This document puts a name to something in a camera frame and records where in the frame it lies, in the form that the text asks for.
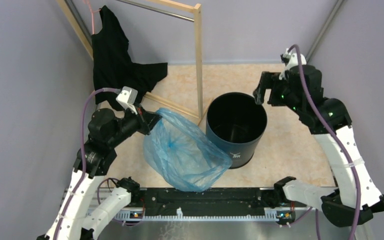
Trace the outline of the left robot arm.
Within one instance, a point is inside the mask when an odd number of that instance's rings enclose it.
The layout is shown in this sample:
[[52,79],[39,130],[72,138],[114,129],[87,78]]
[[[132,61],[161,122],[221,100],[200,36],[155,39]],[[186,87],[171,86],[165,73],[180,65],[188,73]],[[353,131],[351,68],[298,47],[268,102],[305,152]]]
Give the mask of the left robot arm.
[[39,240],[96,240],[122,208],[140,202],[140,185],[130,177],[123,178],[110,196],[88,214],[96,191],[117,157],[115,148],[135,133],[149,135],[162,119],[141,106],[136,109],[137,113],[126,110],[122,118],[110,108],[92,114],[88,139],[77,153],[67,194],[51,228],[38,236]]

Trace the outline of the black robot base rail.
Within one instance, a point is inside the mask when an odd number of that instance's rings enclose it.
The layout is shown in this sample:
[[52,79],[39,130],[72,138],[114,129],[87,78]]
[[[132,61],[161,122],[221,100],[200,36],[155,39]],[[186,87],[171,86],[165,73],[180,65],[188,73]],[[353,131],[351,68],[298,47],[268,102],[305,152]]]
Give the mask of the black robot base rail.
[[275,198],[272,188],[216,187],[203,192],[142,188],[117,215],[119,221],[293,222],[304,204]]

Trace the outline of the blue plastic trash bag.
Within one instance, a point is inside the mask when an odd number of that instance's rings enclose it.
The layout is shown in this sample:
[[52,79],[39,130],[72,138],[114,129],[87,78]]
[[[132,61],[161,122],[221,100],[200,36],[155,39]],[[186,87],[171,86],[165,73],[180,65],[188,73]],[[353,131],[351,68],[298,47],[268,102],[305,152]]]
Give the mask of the blue plastic trash bag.
[[172,187],[203,192],[232,166],[232,159],[198,125],[167,108],[143,140],[145,161]]

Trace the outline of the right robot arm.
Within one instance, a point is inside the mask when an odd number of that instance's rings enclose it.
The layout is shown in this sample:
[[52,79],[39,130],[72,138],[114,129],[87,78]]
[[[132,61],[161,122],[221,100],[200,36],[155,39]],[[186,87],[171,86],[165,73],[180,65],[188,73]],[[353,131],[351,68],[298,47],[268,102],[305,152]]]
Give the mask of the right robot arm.
[[384,194],[373,183],[354,139],[345,104],[324,96],[322,72],[312,65],[294,66],[284,73],[264,71],[253,96],[257,104],[287,107],[298,115],[324,151],[336,189],[328,190],[287,176],[274,184],[279,206],[299,202],[322,211],[336,227],[363,225],[384,212]]

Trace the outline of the dark grey trash bin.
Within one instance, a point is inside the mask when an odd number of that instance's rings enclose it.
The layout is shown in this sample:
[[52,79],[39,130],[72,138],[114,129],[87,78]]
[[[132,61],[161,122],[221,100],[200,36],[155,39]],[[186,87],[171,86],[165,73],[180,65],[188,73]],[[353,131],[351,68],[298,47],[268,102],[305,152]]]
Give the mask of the dark grey trash bin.
[[231,169],[245,166],[254,156],[268,124],[268,116],[253,96],[228,92],[216,97],[206,113],[205,134],[225,152]]

